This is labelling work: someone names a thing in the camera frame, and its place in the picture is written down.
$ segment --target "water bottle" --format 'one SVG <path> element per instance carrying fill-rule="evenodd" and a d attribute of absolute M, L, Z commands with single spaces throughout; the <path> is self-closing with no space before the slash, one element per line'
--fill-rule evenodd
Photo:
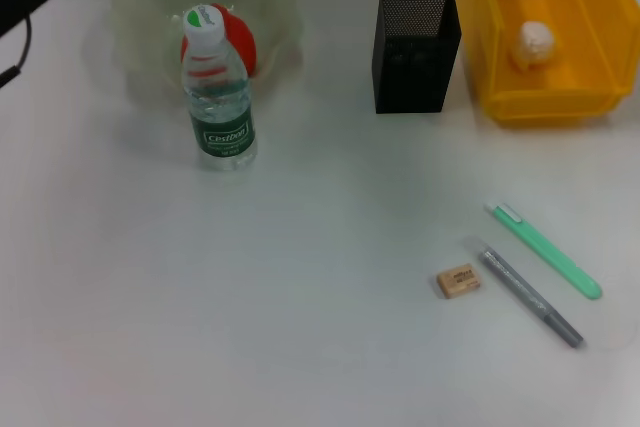
<path fill-rule="evenodd" d="M 184 15 L 188 47 L 182 86 L 207 165 L 237 170 L 256 156 L 251 91 L 242 59 L 225 35 L 224 21 L 211 5 L 196 5 Z"/>

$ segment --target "pen holder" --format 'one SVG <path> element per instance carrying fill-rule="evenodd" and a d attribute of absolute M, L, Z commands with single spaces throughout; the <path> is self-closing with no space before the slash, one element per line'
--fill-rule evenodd
<path fill-rule="evenodd" d="M 455 0 L 380 0 L 372 62 L 376 112 L 442 111 L 460 35 Z"/>

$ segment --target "yellow storage box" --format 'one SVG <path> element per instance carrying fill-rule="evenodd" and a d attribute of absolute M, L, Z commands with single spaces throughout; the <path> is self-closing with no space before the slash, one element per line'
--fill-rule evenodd
<path fill-rule="evenodd" d="M 476 95 L 498 121 L 598 116 L 631 92 L 640 56 L 635 0 L 458 0 L 458 11 Z M 526 21 L 549 26 L 556 52 L 523 71 L 510 48 Z"/>

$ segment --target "green label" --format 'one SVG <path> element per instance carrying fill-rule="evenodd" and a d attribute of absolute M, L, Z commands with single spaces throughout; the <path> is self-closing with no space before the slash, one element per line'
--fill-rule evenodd
<path fill-rule="evenodd" d="M 240 117 L 222 124 L 212 124 L 191 116 L 198 145 L 214 157 L 233 157 L 247 150 L 256 134 L 253 130 L 251 109 Z"/>

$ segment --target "gray marker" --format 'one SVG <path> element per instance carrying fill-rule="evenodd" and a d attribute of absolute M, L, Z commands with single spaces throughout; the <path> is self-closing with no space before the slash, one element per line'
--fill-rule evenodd
<path fill-rule="evenodd" d="M 583 338 L 571 327 L 569 322 L 558 313 L 551 304 L 544 300 L 536 290 L 531 287 L 513 267 L 511 267 L 498 253 L 477 237 L 465 239 L 465 246 L 469 248 L 482 264 L 493 275 L 506 285 L 511 292 L 536 314 L 545 324 L 551 327 L 571 347 L 580 345 Z"/>

